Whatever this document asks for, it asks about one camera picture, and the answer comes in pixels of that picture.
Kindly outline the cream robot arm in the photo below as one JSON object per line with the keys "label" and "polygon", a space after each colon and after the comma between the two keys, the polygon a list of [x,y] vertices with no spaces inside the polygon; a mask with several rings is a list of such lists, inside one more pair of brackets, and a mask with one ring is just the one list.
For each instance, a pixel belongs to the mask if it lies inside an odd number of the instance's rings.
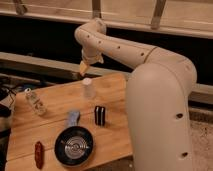
{"label": "cream robot arm", "polygon": [[75,30],[82,46],[80,73],[108,56],[133,69],[126,112],[135,171],[195,171],[188,96],[197,72],[188,58],[158,46],[106,34],[95,18]]}

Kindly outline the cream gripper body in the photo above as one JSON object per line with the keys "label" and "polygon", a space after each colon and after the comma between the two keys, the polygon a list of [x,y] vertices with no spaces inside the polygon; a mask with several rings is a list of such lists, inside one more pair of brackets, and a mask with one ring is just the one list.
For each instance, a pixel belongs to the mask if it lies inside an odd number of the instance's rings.
{"label": "cream gripper body", "polygon": [[86,51],[82,50],[82,60],[87,65],[92,65],[95,63],[104,63],[104,59],[102,57],[102,54],[98,51]]}

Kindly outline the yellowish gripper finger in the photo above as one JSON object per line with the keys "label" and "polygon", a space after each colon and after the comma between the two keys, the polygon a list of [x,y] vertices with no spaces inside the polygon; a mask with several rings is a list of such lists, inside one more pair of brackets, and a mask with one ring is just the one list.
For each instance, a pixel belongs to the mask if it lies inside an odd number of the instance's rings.
{"label": "yellowish gripper finger", "polygon": [[79,74],[81,76],[84,76],[87,72],[87,70],[89,69],[90,65],[85,63],[84,61],[81,61],[80,62],[80,65],[79,65]]}

